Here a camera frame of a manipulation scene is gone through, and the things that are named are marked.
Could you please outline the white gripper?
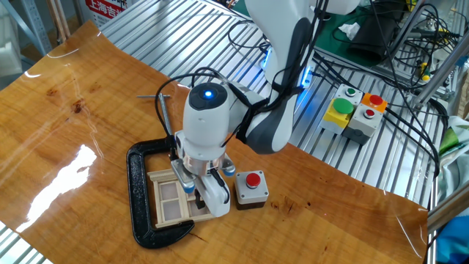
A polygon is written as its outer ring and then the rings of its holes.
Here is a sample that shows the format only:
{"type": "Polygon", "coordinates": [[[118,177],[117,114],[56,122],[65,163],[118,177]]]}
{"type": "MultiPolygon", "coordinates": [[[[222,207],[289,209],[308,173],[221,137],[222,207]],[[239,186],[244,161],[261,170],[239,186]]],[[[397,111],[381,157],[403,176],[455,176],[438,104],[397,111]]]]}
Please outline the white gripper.
{"type": "Polygon", "coordinates": [[[207,206],[214,217],[224,216],[230,210],[230,191],[220,176],[197,177],[194,195],[197,209],[207,206]]]}

